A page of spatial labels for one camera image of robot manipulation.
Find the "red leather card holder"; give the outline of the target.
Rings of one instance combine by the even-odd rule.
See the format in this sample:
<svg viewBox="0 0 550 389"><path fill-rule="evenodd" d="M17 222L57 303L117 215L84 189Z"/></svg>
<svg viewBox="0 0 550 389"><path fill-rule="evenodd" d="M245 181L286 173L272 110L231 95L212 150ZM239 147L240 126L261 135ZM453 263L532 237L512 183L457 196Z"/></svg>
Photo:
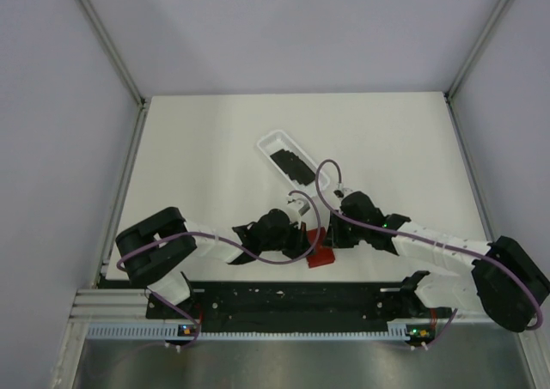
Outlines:
<svg viewBox="0 0 550 389"><path fill-rule="evenodd" d="M324 227L321 227L320 237L315 244L315 249L306 257L310 269L333 264L335 262L333 249L330 246L323 245L326 234L326 229L324 229Z"/></svg>

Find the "white plastic tray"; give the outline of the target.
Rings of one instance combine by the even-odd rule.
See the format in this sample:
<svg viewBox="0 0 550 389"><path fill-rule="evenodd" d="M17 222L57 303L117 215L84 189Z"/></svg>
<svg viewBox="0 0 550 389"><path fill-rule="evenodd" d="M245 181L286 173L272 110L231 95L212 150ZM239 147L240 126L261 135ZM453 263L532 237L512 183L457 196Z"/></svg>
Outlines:
<svg viewBox="0 0 550 389"><path fill-rule="evenodd" d="M318 163L285 131L273 130L256 147L274 170L295 190L317 196L315 173Z"/></svg>

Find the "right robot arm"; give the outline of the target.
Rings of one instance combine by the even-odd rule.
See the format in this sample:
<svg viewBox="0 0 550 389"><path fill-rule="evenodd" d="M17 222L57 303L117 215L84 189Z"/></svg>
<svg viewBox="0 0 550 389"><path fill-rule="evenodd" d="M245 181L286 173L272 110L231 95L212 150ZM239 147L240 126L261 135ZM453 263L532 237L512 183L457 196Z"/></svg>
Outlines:
<svg viewBox="0 0 550 389"><path fill-rule="evenodd" d="M339 207L330 217L329 246L353 248L365 242L378 251L440 268L427 271L403 292L400 303L407 314L418 317L430 308L448 307L485 313L513 332L540 325L549 280L516 240L461 239L407 216L385 215L361 191L337 189L334 195Z"/></svg>

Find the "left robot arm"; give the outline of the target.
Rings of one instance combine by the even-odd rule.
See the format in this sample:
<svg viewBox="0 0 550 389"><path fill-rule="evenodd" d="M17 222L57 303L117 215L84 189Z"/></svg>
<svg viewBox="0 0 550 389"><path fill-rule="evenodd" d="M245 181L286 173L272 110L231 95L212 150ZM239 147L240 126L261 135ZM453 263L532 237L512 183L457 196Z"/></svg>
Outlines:
<svg viewBox="0 0 550 389"><path fill-rule="evenodd" d="M324 227L318 212L312 222L299 209L272 209L257 221L215 230L188 221L168 207L131 226L116 237L116 264L131 285L149 290L176 317L186 317L195 305L192 286L184 273L189 258L228 265L261 262L295 263L315 250Z"/></svg>

